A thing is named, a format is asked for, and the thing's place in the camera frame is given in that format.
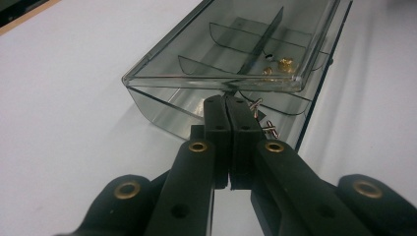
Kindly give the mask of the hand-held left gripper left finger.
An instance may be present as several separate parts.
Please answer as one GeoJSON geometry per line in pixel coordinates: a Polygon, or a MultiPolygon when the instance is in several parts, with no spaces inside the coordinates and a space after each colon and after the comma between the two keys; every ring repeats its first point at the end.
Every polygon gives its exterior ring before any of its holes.
{"type": "Polygon", "coordinates": [[[231,155],[224,96],[204,101],[204,119],[180,146],[144,236],[210,236],[214,190],[227,186],[231,155]]]}

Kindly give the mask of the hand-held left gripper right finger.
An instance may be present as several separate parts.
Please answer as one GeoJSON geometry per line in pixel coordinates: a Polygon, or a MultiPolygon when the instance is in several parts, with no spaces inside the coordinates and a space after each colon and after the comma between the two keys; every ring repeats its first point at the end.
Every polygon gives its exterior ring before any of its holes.
{"type": "Polygon", "coordinates": [[[371,236],[371,231],[287,143],[269,140],[245,100],[225,98],[231,186],[270,197],[277,236],[371,236]]]}

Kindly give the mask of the silver cufflink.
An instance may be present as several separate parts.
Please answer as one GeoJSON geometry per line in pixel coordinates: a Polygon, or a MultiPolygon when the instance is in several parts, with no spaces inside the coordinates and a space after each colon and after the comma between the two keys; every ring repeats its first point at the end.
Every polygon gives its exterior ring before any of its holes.
{"type": "MultiPolygon", "coordinates": [[[[254,118],[261,123],[261,121],[266,117],[264,113],[259,110],[263,100],[258,98],[257,100],[253,101],[249,105],[250,111],[253,113],[254,118]]],[[[262,130],[265,134],[273,136],[275,139],[279,138],[279,133],[276,131],[276,127],[270,122],[270,120],[266,120],[266,126],[262,127],[262,130]]]]}

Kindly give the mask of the clear grey compartment box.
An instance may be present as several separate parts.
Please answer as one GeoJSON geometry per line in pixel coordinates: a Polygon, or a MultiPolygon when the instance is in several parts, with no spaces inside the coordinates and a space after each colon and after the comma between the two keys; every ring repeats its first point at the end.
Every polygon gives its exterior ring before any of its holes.
{"type": "Polygon", "coordinates": [[[203,0],[122,79],[153,125],[182,139],[203,102],[234,95],[301,146],[353,0],[203,0]],[[274,60],[265,56],[273,54],[274,60]],[[293,73],[277,62],[293,59],[293,73]],[[273,74],[264,76],[263,69],[273,74]]]}

